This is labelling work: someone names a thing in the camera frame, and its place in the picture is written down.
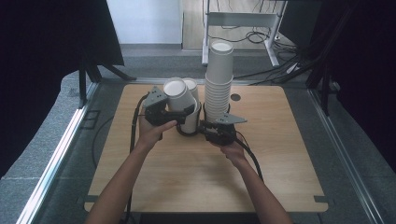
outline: black wire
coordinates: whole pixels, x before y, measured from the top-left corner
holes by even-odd
[[[239,144],[239,146],[241,146],[242,148],[245,149],[245,151],[247,152],[247,154],[250,156],[250,158],[253,160],[254,165],[256,166],[256,170],[257,170],[257,175],[259,176],[259,178],[263,180],[262,178],[262,169],[260,168],[260,164],[257,161],[256,156],[254,155],[254,153],[251,151],[250,147],[248,147],[247,145],[245,145],[241,140],[239,140],[238,138],[235,138],[234,141]]]
[[[95,167],[95,169],[96,169],[96,167],[98,166],[98,164],[97,164],[97,162],[96,162],[96,159],[95,159],[95,142],[96,142],[96,138],[98,137],[99,132],[103,129],[103,127],[105,127],[105,125],[106,125],[107,123],[109,123],[109,122],[110,122],[111,120],[113,120],[113,119],[114,119],[114,116],[112,116],[111,118],[107,119],[107,120],[99,127],[98,131],[96,131],[95,137],[92,139],[91,154],[92,154],[92,163],[93,163],[93,166]]]
[[[276,68],[272,68],[272,69],[269,69],[269,70],[266,70],[266,71],[257,72],[257,73],[253,73],[253,74],[242,75],[242,76],[240,76],[240,77],[234,77],[234,78],[253,77],[253,76],[260,75],[260,74],[265,74],[265,73],[269,73],[269,72],[273,72],[273,71],[279,70],[280,68],[282,68],[283,66],[285,66],[285,64],[291,62],[291,61],[292,61],[293,59],[295,59],[296,57],[297,57],[297,55],[295,55],[294,57],[288,59],[285,63],[282,63],[280,66],[278,66],[278,67],[276,67]]]
[[[246,152],[247,154],[250,156],[250,158],[253,160],[254,165],[256,166],[256,170],[257,170],[257,175],[259,176],[259,178],[263,180],[262,178],[262,169],[260,168],[260,164],[257,161],[256,156],[254,155],[254,153],[251,151],[250,147],[248,146],[248,141],[246,140],[245,136],[242,135],[242,138],[244,139],[244,141],[246,142],[246,144],[244,144],[241,140],[239,140],[238,138],[234,137],[233,135],[231,135],[230,133],[224,132],[222,131],[222,133],[224,133],[226,136],[231,137],[237,144],[239,144],[239,146],[241,146]]]
[[[148,98],[149,94],[147,93],[146,95],[142,96],[142,98],[140,98],[139,102],[137,103],[136,108],[134,109],[134,117],[132,119],[132,130],[131,130],[131,145],[129,147],[129,153],[131,153],[134,150],[134,142],[136,139],[136,124],[137,124],[137,118],[139,117],[139,110],[140,110],[140,106],[142,105],[142,102]],[[128,203],[126,205],[126,217],[124,222],[127,223],[128,219],[131,215],[131,204],[132,204],[132,193],[129,196],[128,199]]]

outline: metal frame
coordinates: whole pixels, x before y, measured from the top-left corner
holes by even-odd
[[[279,62],[273,50],[273,44],[276,37],[280,21],[283,16],[287,1],[283,1],[281,9],[276,14],[262,13],[230,13],[230,12],[210,12],[210,0],[206,2],[206,13],[204,15],[205,32],[204,42],[202,45],[202,65],[208,64],[209,57],[209,26],[247,26],[247,27],[271,27],[271,35],[268,40],[264,41],[268,56],[273,67],[279,66]]]
[[[89,99],[92,98],[93,94],[97,90],[98,85],[99,84],[97,83],[92,83],[90,85],[88,89]],[[85,104],[82,108],[76,110],[73,118],[64,132],[64,135],[61,138],[61,141],[55,148],[55,151],[52,154],[52,157],[50,158],[43,175],[38,180],[33,193],[24,206],[17,223],[32,223],[34,221],[35,215],[38,212],[38,209],[41,207],[47,192],[50,190],[50,186],[54,180],[54,177],[59,170],[62,161],[64,160],[64,155],[69,149],[73,137],[75,136],[90,104],[91,100],[87,101],[87,104]]]

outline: stack of paper cups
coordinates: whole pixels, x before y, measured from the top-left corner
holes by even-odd
[[[163,91],[168,96],[169,111],[183,111],[194,105],[194,112],[186,117],[184,124],[180,124],[180,130],[183,133],[196,133],[201,109],[196,81],[192,78],[172,77],[163,84]]]
[[[205,75],[205,119],[214,122],[229,109],[233,81],[233,45],[217,40],[211,45]]]
[[[171,77],[163,84],[163,92],[168,96],[169,111],[183,111],[195,105],[195,99],[186,83],[179,77]]]

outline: wooden table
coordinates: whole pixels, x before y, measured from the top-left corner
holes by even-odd
[[[124,88],[88,198],[101,193],[128,156],[133,111],[151,88]],[[199,85],[198,90],[203,103],[205,86]],[[283,90],[232,86],[233,93],[241,99],[230,100],[230,113],[247,119],[235,128],[256,155],[268,188],[289,212],[326,211],[326,203],[315,202],[314,196],[324,194]],[[89,211],[92,205],[86,201],[85,209]],[[164,133],[163,140],[148,154],[134,186],[132,210],[253,212],[254,208],[240,174],[219,149],[201,134],[186,137],[174,128]]]

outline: gray floor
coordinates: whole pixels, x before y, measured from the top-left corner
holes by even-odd
[[[119,69],[136,77],[205,77],[199,51],[183,51],[178,46],[125,46],[122,50],[125,67]],[[270,67],[265,51],[235,53],[236,77]],[[81,223],[87,215],[83,204],[94,174],[94,161],[99,160],[111,117],[126,84],[106,69],[100,70],[104,80],[92,98],[91,113],[78,130],[78,137],[66,154],[35,223]],[[267,76],[249,79],[263,80]],[[293,220],[295,223],[371,223],[304,87],[305,80],[306,75],[300,76],[282,87],[330,208],[323,214],[292,213]],[[77,107],[78,74],[74,73],[64,79],[61,94],[35,139],[0,181],[1,223],[15,223],[20,216]],[[330,96],[329,108],[330,118],[373,195],[384,223],[396,223],[395,174],[364,131],[340,106],[335,94]],[[90,118],[98,111],[95,124]]]

